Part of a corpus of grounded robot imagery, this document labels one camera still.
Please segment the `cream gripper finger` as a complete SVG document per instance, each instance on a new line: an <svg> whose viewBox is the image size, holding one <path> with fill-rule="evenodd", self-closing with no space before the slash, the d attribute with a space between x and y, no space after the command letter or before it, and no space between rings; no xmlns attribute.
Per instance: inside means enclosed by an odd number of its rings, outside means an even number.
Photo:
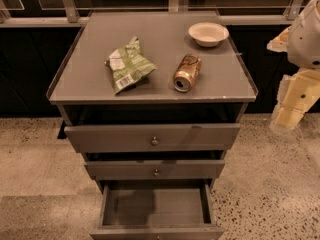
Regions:
<svg viewBox="0 0 320 240"><path fill-rule="evenodd" d="M275 133L293 130L319 99L319 69L300 68L292 76L284 75L280 81L270 128Z"/></svg>
<svg viewBox="0 0 320 240"><path fill-rule="evenodd" d="M286 52L288 43L289 27L284 29L278 36L270 40L267 49L273 52Z"/></svg>

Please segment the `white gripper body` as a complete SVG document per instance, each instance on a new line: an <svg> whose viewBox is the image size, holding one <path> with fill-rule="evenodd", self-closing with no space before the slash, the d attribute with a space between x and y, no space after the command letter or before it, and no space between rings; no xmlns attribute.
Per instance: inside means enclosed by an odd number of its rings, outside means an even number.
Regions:
<svg viewBox="0 0 320 240"><path fill-rule="evenodd" d="M288 61L300 68L320 68L320 0L310 0L289 29Z"/></svg>

